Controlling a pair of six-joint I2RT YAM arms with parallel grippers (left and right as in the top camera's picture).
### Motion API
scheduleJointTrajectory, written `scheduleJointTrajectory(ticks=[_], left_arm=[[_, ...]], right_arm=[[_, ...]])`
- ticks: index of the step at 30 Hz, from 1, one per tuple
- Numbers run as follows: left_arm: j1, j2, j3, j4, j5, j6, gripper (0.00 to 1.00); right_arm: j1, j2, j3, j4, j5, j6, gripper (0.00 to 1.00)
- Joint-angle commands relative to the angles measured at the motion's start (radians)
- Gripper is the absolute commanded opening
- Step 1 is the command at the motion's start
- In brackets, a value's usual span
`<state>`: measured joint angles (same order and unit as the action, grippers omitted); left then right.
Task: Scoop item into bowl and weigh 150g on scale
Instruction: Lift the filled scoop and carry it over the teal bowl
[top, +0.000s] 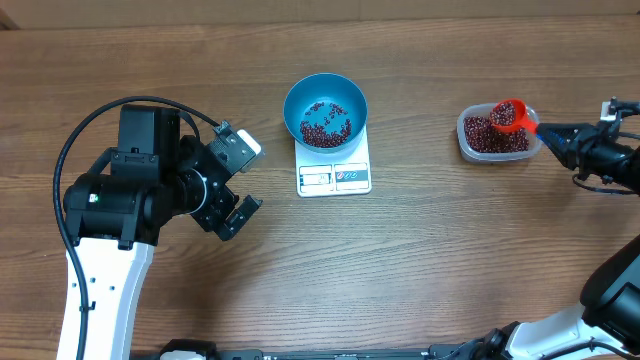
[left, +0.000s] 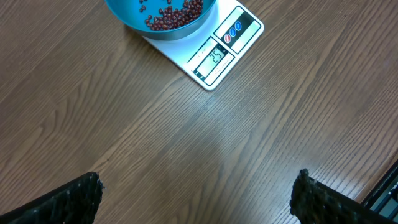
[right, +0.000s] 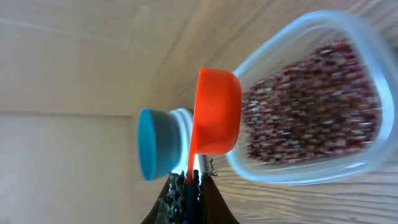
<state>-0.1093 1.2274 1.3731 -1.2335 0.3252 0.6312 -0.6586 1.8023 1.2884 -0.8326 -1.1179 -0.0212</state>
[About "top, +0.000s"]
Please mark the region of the red measuring scoop blue handle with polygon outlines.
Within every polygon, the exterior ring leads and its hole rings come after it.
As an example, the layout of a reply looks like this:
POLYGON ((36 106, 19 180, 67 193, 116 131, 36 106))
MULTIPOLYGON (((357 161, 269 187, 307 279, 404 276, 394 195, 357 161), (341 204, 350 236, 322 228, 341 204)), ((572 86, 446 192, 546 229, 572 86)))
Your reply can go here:
POLYGON ((495 129, 505 134, 523 129, 527 134, 536 136, 536 128, 540 124, 529 116, 525 102, 515 98, 498 103, 489 113, 489 120, 495 129))

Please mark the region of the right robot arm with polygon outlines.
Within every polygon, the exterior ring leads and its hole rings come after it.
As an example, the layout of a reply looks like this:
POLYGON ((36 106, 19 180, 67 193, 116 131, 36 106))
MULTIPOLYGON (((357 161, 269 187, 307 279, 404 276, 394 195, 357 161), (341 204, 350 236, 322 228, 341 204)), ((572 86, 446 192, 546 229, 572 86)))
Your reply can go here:
MULTIPOLYGON (((576 173, 639 193, 639 150, 617 142, 620 122, 537 126, 537 136, 576 173)), ((579 303, 536 322, 514 322, 460 347, 455 359, 586 359, 639 357, 639 239, 610 257, 585 283, 579 303)))

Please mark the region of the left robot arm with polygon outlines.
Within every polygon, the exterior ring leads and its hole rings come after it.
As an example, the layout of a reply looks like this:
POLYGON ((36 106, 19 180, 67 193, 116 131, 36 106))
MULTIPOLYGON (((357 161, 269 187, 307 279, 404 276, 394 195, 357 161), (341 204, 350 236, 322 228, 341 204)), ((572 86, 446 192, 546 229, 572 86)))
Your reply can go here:
POLYGON ((88 115, 63 145, 53 174, 54 213, 68 264, 58 358, 128 358, 161 228, 188 215, 203 231, 232 239, 262 203, 240 198, 226 184, 262 154, 246 130, 169 99, 126 97, 88 115), (71 146, 114 108, 120 111, 116 146, 63 190, 71 146))

